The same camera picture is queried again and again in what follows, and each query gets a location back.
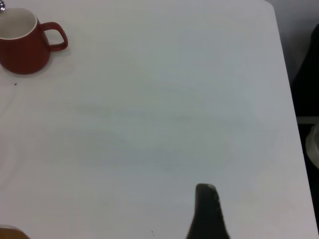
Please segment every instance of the black object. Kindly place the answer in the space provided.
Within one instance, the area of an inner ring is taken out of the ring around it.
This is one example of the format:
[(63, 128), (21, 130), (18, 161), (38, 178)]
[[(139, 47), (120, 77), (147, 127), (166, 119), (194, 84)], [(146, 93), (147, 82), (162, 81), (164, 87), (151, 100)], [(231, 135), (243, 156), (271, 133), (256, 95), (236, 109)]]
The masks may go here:
[(296, 116), (319, 116), (319, 24), (311, 35), (309, 50), (292, 83)]
[(229, 239), (213, 185), (196, 186), (195, 214), (186, 239)]

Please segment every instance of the mug handle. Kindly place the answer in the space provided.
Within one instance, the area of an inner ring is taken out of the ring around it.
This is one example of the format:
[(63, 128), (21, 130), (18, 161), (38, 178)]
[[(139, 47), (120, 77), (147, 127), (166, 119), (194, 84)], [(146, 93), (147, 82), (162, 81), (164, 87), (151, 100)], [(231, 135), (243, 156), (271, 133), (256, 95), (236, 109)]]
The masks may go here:
[(46, 23), (41, 24), (41, 27), (42, 27), (43, 31), (57, 30), (63, 38), (64, 42), (62, 42), (60, 44), (49, 45), (51, 51), (61, 51), (61, 50), (64, 50), (65, 48), (67, 48), (67, 46), (69, 44), (68, 38), (66, 37), (65, 32), (63, 31), (62, 27), (58, 23), (46, 22)]

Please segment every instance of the mug rim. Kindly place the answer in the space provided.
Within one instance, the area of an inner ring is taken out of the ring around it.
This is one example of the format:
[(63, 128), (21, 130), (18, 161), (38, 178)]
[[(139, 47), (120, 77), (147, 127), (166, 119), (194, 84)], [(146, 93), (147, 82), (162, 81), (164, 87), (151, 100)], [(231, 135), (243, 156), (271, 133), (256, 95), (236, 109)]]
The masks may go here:
[(22, 35), (22, 36), (19, 36), (19, 37), (15, 37), (15, 38), (3, 38), (3, 37), (0, 37), (0, 40), (9, 40), (9, 41), (10, 41), (10, 40), (17, 40), (17, 39), (26, 37), (26, 36), (28, 36), (31, 32), (33, 32), (33, 30), (35, 29), (35, 27), (36, 27), (37, 24), (38, 24), (38, 18), (36, 17), (36, 15), (35, 15), (33, 12), (31, 12), (31, 11), (28, 10), (28, 9), (22, 8), (22, 7), (7, 8), (7, 10), (9, 10), (9, 9), (23, 9), (24, 11), (27, 11), (28, 13), (31, 13), (31, 14), (33, 15), (34, 19), (35, 19), (35, 23), (34, 23), (33, 28), (32, 28), (28, 33), (26, 33), (25, 35)]

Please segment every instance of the red mug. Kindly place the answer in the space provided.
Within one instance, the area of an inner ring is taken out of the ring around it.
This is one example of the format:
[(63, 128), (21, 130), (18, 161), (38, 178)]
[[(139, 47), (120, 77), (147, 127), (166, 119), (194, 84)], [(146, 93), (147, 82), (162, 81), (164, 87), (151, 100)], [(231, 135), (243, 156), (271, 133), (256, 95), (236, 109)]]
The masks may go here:
[[(57, 30), (63, 43), (50, 45), (44, 33)], [(55, 22), (40, 24), (38, 18), (24, 8), (7, 8), (0, 13), (0, 64), (17, 74), (31, 74), (42, 69), (51, 51), (68, 46), (62, 27)]]

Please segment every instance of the white table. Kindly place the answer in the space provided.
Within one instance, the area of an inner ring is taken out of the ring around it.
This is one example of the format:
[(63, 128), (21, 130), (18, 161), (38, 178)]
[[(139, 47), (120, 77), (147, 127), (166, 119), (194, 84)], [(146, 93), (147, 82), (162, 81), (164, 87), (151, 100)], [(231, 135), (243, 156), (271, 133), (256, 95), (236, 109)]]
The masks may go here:
[(211, 183), (232, 238), (318, 238), (268, 3), (7, 6), (60, 23), (69, 47), (35, 75), (0, 70), (0, 224), (31, 239), (182, 239), (196, 184)]

